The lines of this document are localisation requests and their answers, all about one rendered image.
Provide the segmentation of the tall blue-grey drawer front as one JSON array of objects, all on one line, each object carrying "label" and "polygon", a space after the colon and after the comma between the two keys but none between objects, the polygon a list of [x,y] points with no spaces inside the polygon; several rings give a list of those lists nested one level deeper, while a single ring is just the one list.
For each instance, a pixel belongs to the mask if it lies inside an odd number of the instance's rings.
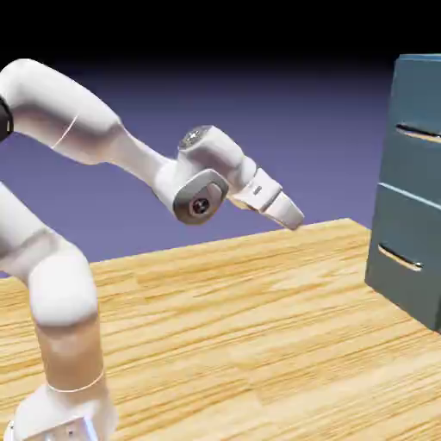
[{"label": "tall blue-grey drawer front", "polygon": [[441,134],[441,54],[401,55],[394,65],[380,182],[441,206],[441,144],[396,131]]}]

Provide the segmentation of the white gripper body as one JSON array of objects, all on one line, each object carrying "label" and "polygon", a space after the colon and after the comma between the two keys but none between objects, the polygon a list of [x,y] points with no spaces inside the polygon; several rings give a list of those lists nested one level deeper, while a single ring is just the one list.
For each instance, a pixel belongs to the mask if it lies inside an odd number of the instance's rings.
[{"label": "white gripper body", "polygon": [[304,213],[283,191],[264,211],[264,216],[288,230],[296,230],[304,221]]}]

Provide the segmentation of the short blue-grey drawer front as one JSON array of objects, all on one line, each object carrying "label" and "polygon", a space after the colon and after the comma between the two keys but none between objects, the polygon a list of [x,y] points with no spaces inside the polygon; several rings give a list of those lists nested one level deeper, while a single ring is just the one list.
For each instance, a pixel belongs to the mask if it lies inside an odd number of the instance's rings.
[{"label": "short blue-grey drawer front", "polygon": [[[385,257],[378,244],[421,262],[422,271]],[[379,183],[365,282],[428,329],[441,333],[441,206]]]}]

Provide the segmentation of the blue-grey cabinet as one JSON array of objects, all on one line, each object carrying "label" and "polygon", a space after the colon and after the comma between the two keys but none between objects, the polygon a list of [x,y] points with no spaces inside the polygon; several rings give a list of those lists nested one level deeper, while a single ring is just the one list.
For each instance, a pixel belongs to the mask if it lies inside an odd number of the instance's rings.
[{"label": "blue-grey cabinet", "polygon": [[441,53],[394,65],[365,282],[441,334]]}]

